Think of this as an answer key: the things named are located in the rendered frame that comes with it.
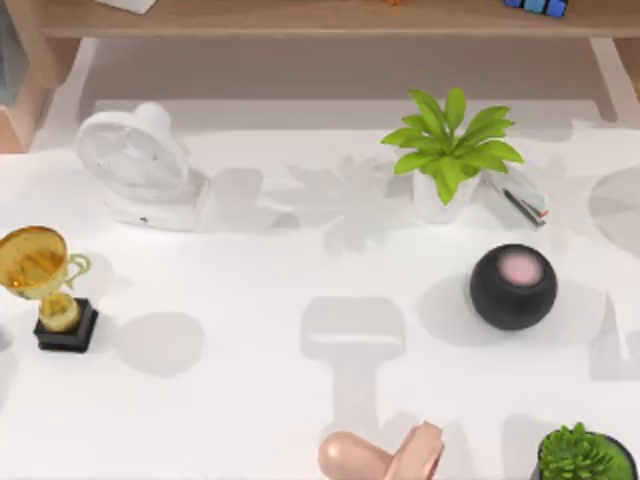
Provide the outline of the leafy plant in white pot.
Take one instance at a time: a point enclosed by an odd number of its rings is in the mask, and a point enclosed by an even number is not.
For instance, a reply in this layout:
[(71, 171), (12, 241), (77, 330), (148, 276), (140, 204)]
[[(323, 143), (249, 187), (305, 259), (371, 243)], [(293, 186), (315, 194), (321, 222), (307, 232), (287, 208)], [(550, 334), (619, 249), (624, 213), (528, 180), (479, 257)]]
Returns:
[(506, 105), (486, 107), (465, 122), (467, 100), (458, 87), (444, 103), (430, 93), (412, 88), (409, 97), (418, 112), (402, 118), (403, 126), (381, 142), (405, 151), (393, 174), (412, 177), (413, 202), (429, 223), (447, 224), (469, 204), (486, 172), (506, 174), (510, 163), (522, 164), (522, 155), (505, 141), (514, 122)]

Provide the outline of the black round speaker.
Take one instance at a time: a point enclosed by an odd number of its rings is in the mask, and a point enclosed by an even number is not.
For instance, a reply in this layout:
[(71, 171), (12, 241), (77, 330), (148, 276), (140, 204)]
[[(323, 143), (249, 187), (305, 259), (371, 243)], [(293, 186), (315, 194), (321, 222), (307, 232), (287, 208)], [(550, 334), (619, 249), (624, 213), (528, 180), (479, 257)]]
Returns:
[(503, 331), (538, 324), (552, 309), (557, 275), (549, 260), (524, 244), (499, 245), (471, 270), (469, 296), (475, 312)]

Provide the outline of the white desk fan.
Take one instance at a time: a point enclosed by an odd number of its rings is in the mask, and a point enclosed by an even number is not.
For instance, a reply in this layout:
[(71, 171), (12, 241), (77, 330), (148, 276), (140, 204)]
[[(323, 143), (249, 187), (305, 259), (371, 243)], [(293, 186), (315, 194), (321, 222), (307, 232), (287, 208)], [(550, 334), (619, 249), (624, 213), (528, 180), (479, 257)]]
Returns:
[(190, 165), (160, 104), (91, 115), (80, 125), (74, 149), (104, 186), (104, 204), (115, 220), (174, 232), (198, 228), (209, 177)]

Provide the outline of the white stapler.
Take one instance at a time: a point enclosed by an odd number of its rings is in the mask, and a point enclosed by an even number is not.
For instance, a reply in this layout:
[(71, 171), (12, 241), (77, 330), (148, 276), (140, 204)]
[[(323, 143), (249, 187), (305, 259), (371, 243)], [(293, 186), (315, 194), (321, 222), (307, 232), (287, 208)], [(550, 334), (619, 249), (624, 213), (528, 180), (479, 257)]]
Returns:
[(482, 178), (534, 229), (546, 225), (549, 197), (521, 168), (508, 167), (506, 172), (486, 170)]

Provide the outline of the wooden shelf unit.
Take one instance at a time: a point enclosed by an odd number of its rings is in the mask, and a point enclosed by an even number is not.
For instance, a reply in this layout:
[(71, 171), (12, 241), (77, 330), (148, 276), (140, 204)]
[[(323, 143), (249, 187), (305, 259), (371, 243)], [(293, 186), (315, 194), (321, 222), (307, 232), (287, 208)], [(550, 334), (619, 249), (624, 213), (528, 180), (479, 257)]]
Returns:
[(48, 90), (68, 78), (80, 45), (95, 39), (116, 57), (106, 86), (130, 99), (378, 98), (390, 72), (419, 67), (435, 81), (508, 76), (556, 66), (543, 77), (577, 82), (566, 54), (609, 39), (634, 91), (640, 128), (640, 0), (569, 0), (562, 18), (516, 0), (157, 0), (143, 15), (95, 0), (0, 0), (35, 74)]

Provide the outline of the gold trophy on black base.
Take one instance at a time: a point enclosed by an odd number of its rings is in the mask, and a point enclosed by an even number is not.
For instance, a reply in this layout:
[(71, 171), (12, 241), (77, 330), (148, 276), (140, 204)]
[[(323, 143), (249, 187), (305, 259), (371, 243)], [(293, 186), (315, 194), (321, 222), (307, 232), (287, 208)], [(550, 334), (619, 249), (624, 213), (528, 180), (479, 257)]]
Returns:
[(0, 239), (0, 286), (39, 303), (33, 333), (40, 349), (88, 350), (99, 312), (89, 299), (67, 291), (91, 267), (89, 257), (71, 253), (64, 237), (50, 227), (25, 226)]

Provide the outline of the white box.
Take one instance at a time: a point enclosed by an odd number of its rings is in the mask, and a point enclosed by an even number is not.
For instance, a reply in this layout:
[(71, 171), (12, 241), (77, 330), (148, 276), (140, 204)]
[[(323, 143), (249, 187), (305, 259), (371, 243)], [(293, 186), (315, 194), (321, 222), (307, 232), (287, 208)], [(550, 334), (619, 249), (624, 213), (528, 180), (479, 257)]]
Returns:
[(94, 0), (96, 3), (110, 8), (122, 10), (135, 15), (145, 15), (157, 0)]

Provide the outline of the blue cube toy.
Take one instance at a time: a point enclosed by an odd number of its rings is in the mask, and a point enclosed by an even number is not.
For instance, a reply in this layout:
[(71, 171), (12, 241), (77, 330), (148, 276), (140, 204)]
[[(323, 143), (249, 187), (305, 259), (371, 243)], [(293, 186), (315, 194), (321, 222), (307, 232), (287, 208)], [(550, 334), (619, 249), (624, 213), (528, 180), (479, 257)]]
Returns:
[(530, 13), (562, 18), (569, 0), (503, 0), (505, 6), (522, 9)]

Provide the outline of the green plant in black pot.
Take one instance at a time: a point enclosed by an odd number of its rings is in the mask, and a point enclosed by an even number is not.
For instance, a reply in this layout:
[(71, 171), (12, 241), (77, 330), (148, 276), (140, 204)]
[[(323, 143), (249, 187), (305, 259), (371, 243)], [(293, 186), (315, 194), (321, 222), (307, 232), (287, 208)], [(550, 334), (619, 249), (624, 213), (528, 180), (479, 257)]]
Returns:
[(532, 480), (640, 480), (640, 469), (624, 444), (578, 422), (543, 437)]

